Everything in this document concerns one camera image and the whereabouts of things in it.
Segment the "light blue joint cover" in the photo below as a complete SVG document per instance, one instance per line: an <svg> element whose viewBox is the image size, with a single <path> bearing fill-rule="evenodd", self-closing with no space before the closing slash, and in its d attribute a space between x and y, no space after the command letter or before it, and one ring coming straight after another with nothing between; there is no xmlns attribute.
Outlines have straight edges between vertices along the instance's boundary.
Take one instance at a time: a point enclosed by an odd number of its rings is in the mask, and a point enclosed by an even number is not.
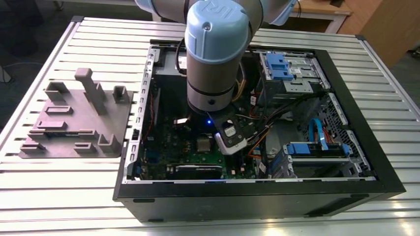
<svg viewBox="0 0 420 236"><path fill-rule="evenodd" d="M282 26L287 22L290 15L292 13L295 4L298 0L291 0L290 5L284 8L283 12L280 13L279 17L275 19L275 21L271 23L272 25Z"/></svg>
<svg viewBox="0 0 420 236"><path fill-rule="evenodd" d="M188 11L186 45L191 56L206 64L232 60L248 46L250 19L231 0L196 2Z"/></svg>
<svg viewBox="0 0 420 236"><path fill-rule="evenodd" d="M314 140L314 125L316 125L316 129L318 129L318 141L322 143L323 146L323 150L328 150L328 145L327 145L327 141L326 141L326 135L323 132L323 124L320 119L311 119L310 121L310 128L308 128L308 136L310 136L310 142L315 142Z"/></svg>
<svg viewBox="0 0 420 236"><path fill-rule="evenodd" d="M146 10L147 12L156 14L152 0L135 0L135 2L138 6L142 8L142 10Z"/></svg>

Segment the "blue clip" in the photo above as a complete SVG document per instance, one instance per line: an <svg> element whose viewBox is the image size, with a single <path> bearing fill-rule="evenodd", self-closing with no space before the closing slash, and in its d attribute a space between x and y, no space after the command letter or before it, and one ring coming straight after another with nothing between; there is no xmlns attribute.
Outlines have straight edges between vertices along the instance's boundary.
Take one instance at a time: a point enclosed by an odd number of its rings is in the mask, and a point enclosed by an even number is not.
<svg viewBox="0 0 420 236"><path fill-rule="evenodd" d="M296 154L311 154L308 144L294 144Z"/></svg>
<svg viewBox="0 0 420 236"><path fill-rule="evenodd" d="M324 132L323 132L323 124L322 124L320 119L316 119L316 118L311 119L311 122L310 122L310 130L308 130L310 142L315 142L315 140L314 140L314 125L316 125L316 128L318 128L318 142L322 143L323 150L328 150L328 145L326 142L326 136L324 136Z"/></svg>
<svg viewBox="0 0 420 236"><path fill-rule="evenodd" d="M290 63L282 54L267 54L267 66L274 80L292 80L295 78L290 73Z"/></svg>
<svg viewBox="0 0 420 236"><path fill-rule="evenodd" d="M346 156L350 156L350 146L347 144L342 145Z"/></svg>

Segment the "motherboard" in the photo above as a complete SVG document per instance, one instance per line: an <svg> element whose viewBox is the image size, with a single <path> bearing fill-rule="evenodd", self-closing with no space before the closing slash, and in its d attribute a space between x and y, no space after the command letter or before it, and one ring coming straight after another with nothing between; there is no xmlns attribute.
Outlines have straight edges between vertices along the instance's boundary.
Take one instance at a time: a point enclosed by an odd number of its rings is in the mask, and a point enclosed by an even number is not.
<svg viewBox="0 0 420 236"><path fill-rule="evenodd" d="M144 141L142 178L250 179L255 176L255 160L239 153L222 154L214 140L211 120L202 124L188 118L164 118L164 124Z"/></svg>

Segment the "orange wire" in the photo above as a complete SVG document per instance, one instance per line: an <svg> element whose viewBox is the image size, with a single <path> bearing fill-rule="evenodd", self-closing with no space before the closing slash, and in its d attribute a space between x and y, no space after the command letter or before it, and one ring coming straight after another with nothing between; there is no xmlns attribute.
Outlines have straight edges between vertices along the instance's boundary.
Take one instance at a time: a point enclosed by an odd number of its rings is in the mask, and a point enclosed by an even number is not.
<svg viewBox="0 0 420 236"><path fill-rule="evenodd" d="M260 142L263 141L263 139L266 138L268 134L268 131L266 132L266 134L260 137L260 139L258 140L256 144L254 145L254 147L251 148L250 152L248 152L248 156L252 156L251 153L254 151L254 149L256 148L256 146L260 144Z"/></svg>
<svg viewBox="0 0 420 236"><path fill-rule="evenodd" d="M255 155L250 155L248 157L256 158L256 159L262 159L260 156L255 156Z"/></svg>

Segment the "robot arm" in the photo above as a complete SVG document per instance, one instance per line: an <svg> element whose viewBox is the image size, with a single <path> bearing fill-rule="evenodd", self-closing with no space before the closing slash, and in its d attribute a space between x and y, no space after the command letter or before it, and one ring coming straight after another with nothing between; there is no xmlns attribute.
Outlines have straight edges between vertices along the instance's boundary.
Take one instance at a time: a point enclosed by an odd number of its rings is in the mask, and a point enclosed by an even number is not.
<svg viewBox="0 0 420 236"><path fill-rule="evenodd" d="M187 97L204 112L232 100L239 63L264 21L283 25L298 0L136 0L139 7L187 24Z"/></svg>

